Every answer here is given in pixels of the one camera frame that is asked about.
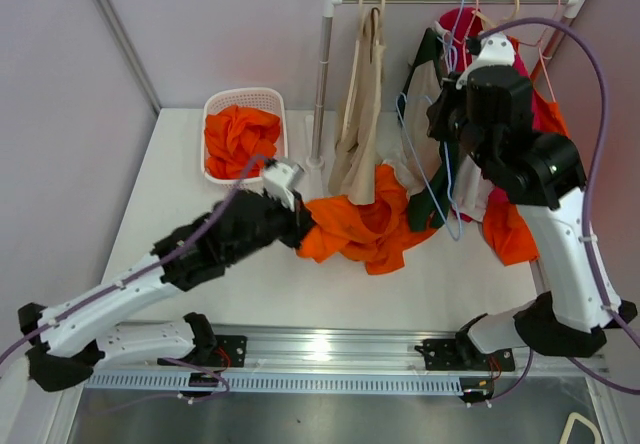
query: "tabletop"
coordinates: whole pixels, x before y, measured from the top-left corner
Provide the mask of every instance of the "tabletop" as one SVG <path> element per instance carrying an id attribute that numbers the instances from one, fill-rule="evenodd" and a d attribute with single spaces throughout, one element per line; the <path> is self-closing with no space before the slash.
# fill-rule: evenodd
<path id="1" fill-rule="evenodd" d="M 289 157 L 308 153 L 307 111 L 287 111 Z M 325 119 L 322 179 L 332 163 L 335 115 Z M 397 126 L 393 115 L 381 132 Z M 146 151 L 104 279 L 109 280 L 174 228 L 190 223 L 223 199 L 226 190 L 200 170 L 202 110 L 163 109 Z M 305 189 L 303 195 L 317 195 Z M 405 252 L 406 266 L 369 276 L 364 265 L 335 255 L 323 264 L 301 259 L 281 243 L 229 268 L 225 276 L 159 302 L 133 320 L 179 319 L 201 312 L 213 323 L 337 329 L 453 331 L 473 317 L 534 299 L 528 263 L 504 267 L 479 226 L 465 224 L 454 242 L 446 230 Z"/>

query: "pink garment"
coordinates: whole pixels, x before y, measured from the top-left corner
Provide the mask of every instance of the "pink garment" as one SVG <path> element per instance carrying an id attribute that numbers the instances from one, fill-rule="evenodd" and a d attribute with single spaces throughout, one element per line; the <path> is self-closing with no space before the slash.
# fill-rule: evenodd
<path id="1" fill-rule="evenodd" d="M 478 34 L 480 34 L 483 31 L 482 20 L 480 18 L 475 17 L 472 11 L 473 9 L 469 7 L 465 7 L 462 10 L 462 14 L 460 15 L 460 20 L 458 21 L 458 27 L 456 27 L 456 32 L 455 32 L 455 35 L 453 36 L 456 39 L 456 41 L 462 42 L 462 39 L 464 38 L 464 34 L 467 31 L 467 27 L 469 27 L 469 23 L 471 22 L 472 19 L 473 19 L 473 22 L 471 24 L 471 30 L 469 31 L 469 37 L 476 37 Z M 440 19 L 438 19 L 438 22 L 444 29 L 451 31 L 458 17 L 458 12 L 459 12 L 458 9 L 452 9 L 449 12 L 444 13 L 440 17 Z M 462 72 L 465 69 L 464 61 L 461 58 L 462 44 L 459 44 L 456 41 L 454 41 L 454 46 L 458 51 L 458 64 L 456 66 L 456 71 Z M 467 61 L 467 66 L 469 66 L 469 64 L 471 64 L 471 54 L 466 54 L 464 58 Z M 529 77 L 527 68 L 524 65 L 524 62 L 522 61 L 522 58 L 517 52 L 516 52 L 515 62 L 513 63 L 513 67 L 520 73 L 521 76 Z M 531 100 L 531 111 L 533 112 L 533 128 L 540 130 L 540 119 L 538 118 L 538 106 L 536 104 L 535 99 Z M 507 193 L 504 192 L 502 189 L 494 189 L 493 191 L 491 191 L 491 194 L 489 194 L 489 201 L 508 202 L 509 199 L 507 198 Z"/>

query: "white basket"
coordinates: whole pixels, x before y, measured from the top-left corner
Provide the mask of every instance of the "white basket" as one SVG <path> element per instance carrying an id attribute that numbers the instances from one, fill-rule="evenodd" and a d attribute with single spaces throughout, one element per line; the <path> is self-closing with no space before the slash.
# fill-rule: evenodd
<path id="1" fill-rule="evenodd" d="M 200 169 L 205 179 L 224 186 L 228 189 L 233 187 L 235 179 L 216 179 L 207 170 L 206 162 L 209 158 L 209 151 L 204 139 L 204 130 L 207 126 L 207 116 L 209 114 L 218 114 L 223 109 L 237 105 L 241 107 L 253 107 L 262 111 L 270 112 L 280 118 L 280 137 L 275 143 L 276 153 L 273 157 L 276 159 L 289 156 L 289 147 L 287 144 L 287 123 L 284 117 L 284 101 L 279 92 L 267 87 L 248 87 L 245 89 L 232 89 L 223 91 L 213 95 L 204 106 L 202 114 L 202 148 L 200 150 Z M 240 185 L 243 189 L 260 191 L 262 189 L 262 177 L 250 177 L 242 181 Z"/>

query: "white wall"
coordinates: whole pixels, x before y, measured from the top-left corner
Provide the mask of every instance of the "white wall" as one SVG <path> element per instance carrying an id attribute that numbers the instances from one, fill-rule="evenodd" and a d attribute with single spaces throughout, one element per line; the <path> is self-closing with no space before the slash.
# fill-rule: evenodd
<path id="1" fill-rule="evenodd" d="M 593 223 L 607 272 L 623 298 L 640 305 L 640 26 L 636 0 L 588 0 L 575 29 L 594 47 L 611 89 L 611 127 L 597 181 Z M 595 76 L 573 43 L 558 53 L 551 69 L 556 97 L 567 118 L 585 167 L 591 162 L 600 101 Z M 640 319 L 633 323 L 640 332 Z M 616 380 L 640 388 L 640 351 L 616 335 L 609 338 L 607 360 Z M 640 441 L 640 398 L 626 400 L 629 422 Z"/>
<path id="2" fill-rule="evenodd" d="M 289 109 L 314 104 L 322 0 L 113 0 L 166 107 L 200 107 L 215 92 L 270 86 Z M 402 89 L 407 59 L 424 29 L 450 6 L 392 6 L 387 12 L 384 103 Z M 521 16 L 553 14 L 553 6 Z M 353 56 L 357 6 L 338 8 L 328 106 L 344 93 Z M 489 11 L 500 17 L 510 9 Z M 535 40 L 539 31 L 529 31 Z"/>
<path id="3" fill-rule="evenodd" d="M 97 284 L 154 123 L 92 0 L 0 0 L 0 348 Z"/>

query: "crumpled orange cloth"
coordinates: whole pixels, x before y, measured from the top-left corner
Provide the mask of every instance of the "crumpled orange cloth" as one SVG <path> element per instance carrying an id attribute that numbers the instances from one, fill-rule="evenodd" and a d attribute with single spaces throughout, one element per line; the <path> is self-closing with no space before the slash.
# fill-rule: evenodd
<path id="1" fill-rule="evenodd" d="M 437 229 L 411 232 L 407 220 L 407 190 L 396 181 L 393 168 L 376 167 L 375 201 L 355 206 L 346 196 L 305 203 L 316 226 L 297 251 L 300 257 L 323 262 L 336 252 L 364 261 L 368 274 L 386 274 L 404 267 L 402 253 Z"/>
<path id="2" fill-rule="evenodd" d="M 534 91 L 534 99 L 538 108 L 540 130 L 569 137 L 558 103 L 545 101 L 538 91 Z M 487 212 L 482 220 L 482 230 L 487 244 L 505 266 L 535 261 L 540 257 L 531 231 L 513 204 L 489 199 Z"/>
<path id="3" fill-rule="evenodd" d="M 206 166 L 217 179 L 238 179 L 251 157 L 273 157 L 280 136 L 280 118 L 275 114 L 236 105 L 208 115 L 204 139 L 210 157 Z M 257 177 L 259 162 L 247 177 Z"/>

